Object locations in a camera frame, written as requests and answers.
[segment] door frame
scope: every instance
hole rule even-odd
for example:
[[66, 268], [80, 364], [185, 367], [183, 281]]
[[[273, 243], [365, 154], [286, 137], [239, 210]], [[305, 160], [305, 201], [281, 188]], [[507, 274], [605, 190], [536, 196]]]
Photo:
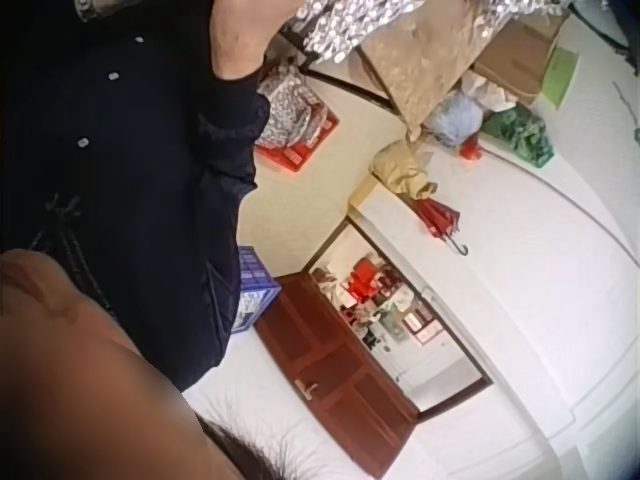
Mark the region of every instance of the door frame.
[[[338, 237], [349, 227], [353, 227], [356, 230], [356, 232], [358, 232], [358, 234], [362, 238], [364, 238], [364, 240], [371, 246], [371, 248], [373, 248], [373, 250], [382, 259], [384, 259], [385, 262], [387, 262], [389, 265], [393, 266], [393, 268], [400, 275], [400, 278], [402, 278], [402, 281], [411, 289], [413, 294], [417, 298], [419, 298], [421, 300], [421, 302], [429, 309], [431, 314], [440, 322], [440, 325], [442, 325], [442, 328], [451, 336], [453, 341], [458, 345], [458, 347], [462, 350], [462, 352], [466, 355], [466, 357], [471, 361], [473, 366], [478, 370], [478, 372], [480, 372], [480, 375], [481, 375], [480, 379], [476, 380], [471, 385], [468, 385], [467, 387], [465, 387], [462, 390], [460, 390], [458, 393], [452, 395], [451, 397], [447, 398], [446, 400], [443, 400], [442, 402], [438, 403], [437, 405], [434, 405], [433, 407], [431, 407], [431, 408], [429, 408], [429, 409], [427, 409], [425, 411], [419, 411], [417, 406], [414, 405], [415, 410], [418, 411], [418, 414], [417, 414], [417, 417], [416, 417], [416, 424], [424, 423], [424, 422], [426, 422], [428, 420], [431, 420], [432, 418], [437, 417], [438, 415], [441, 415], [441, 414], [451, 410], [452, 408], [454, 408], [454, 407], [466, 402], [467, 400], [469, 400], [473, 396], [475, 396], [478, 393], [482, 392], [487, 387], [493, 385], [493, 380], [491, 380], [491, 377], [489, 377], [489, 375], [487, 374], [486, 370], [475, 359], [475, 357], [472, 355], [472, 353], [469, 351], [469, 349], [465, 346], [465, 344], [462, 343], [462, 341], [460, 341], [458, 336], [451, 330], [449, 325], [447, 325], [447, 323], [442, 318], [442, 315], [440, 315], [433, 308], [433, 306], [423, 297], [423, 295], [418, 291], [418, 289], [409, 281], [409, 279], [406, 277], [404, 272], [402, 270], [400, 270], [396, 266], [396, 264], [391, 261], [391, 259], [387, 256], [387, 254], [385, 252], [383, 252], [376, 245], [376, 243], [371, 239], [371, 237], [369, 235], [367, 235], [367, 233], [360, 227], [360, 225], [358, 225], [351, 217], [349, 217], [349, 216], [345, 217], [344, 220], [342, 220], [340, 222], [340, 224], [336, 227], [336, 229], [333, 232], [331, 232], [329, 237], [322, 243], [322, 245], [320, 246], [318, 251], [313, 254], [311, 259], [304, 266], [302, 272], [311, 274], [311, 269], [313, 268], [313, 266], [316, 263], [318, 263], [318, 260], [320, 260], [320, 258], [322, 258], [322, 256], [331, 247], [331, 245], [333, 245], [334, 242], [338, 239]], [[359, 342], [359, 343], [362, 346], [362, 349], [366, 350], [364, 345], [362, 345], [361, 342]], [[367, 351], [366, 354], [371, 356], [371, 352]], [[382, 368], [381, 365], [380, 365], [380, 370], [383, 372], [383, 374], [386, 377], [389, 378], [390, 382], [393, 383], [393, 385], [400, 392], [402, 392], [400, 387], [395, 382], [393, 382], [393, 379], [391, 378], [391, 376], [386, 372], [386, 370], [384, 370], [384, 368]], [[405, 398], [407, 399], [408, 402], [410, 402], [413, 405], [413, 402], [410, 399], [408, 399], [407, 397], [405, 397]]]

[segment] door handle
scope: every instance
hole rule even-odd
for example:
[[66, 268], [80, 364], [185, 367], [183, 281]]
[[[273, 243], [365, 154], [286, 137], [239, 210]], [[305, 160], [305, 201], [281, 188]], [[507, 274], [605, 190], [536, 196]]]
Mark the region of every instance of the door handle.
[[312, 392], [316, 388], [318, 388], [317, 383], [312, 383], [308, 387], [304, 383], [302, 383], [301, 380], [295, 380], [293, 383], [296, 385], [296, 387], [298, 387], [298, 390], [300, 390], [300, 393], [302, 393], [302, 396], [305, 398], [307, 402], [310, 402], [311, 400], [313, 400]]

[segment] cardboard box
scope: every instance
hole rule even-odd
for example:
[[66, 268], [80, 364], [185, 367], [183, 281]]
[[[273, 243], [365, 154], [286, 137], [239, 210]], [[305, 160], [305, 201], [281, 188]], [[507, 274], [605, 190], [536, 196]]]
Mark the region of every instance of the cardboard box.
[[566, 16], [510, 20], [476, 59], [473, 70], [531, 105]]

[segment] person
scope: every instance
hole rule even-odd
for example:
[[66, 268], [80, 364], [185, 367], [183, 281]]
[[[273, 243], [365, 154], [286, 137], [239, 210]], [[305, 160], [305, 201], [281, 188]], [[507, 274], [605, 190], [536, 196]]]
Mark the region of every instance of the person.
[[196, 417], [50, 257], [6, 252], [0, 275], [2, 478], [298, 478]]
[[3, 7], [2, 251], [54, 258], [183, 391], [229, 341], [260, 68], [302, 0], [130, 3]]

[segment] wooden door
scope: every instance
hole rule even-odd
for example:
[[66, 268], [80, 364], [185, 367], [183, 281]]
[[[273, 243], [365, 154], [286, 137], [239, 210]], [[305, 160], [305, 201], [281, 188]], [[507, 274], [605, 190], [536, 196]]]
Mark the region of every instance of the wooden door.
[[418, 410], [366, 351], [306, 273], [257, 322], [258, 334], [308, 407], [363, 470], [380, 478]]

